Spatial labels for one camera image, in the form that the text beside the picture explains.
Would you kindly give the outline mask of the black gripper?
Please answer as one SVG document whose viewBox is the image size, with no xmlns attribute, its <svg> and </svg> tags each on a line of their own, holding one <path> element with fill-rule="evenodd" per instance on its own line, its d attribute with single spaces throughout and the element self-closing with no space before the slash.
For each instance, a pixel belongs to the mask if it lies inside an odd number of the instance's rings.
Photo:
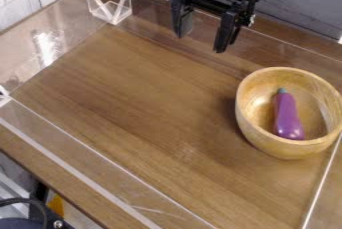
<svg viewBox="0 0 342 229">
<path fill-rule="evenodd" d="M 194 9 L 199 8 L 222 15 L 218 27 L 214 51 L 223 53 L 233 45 L 241 31 L 241 25 L 250 27 L 256 18 L 256 5 L 260 0 L 170 0 L 173 29 L 179 38 L 193 31 Z"/>
</svg>

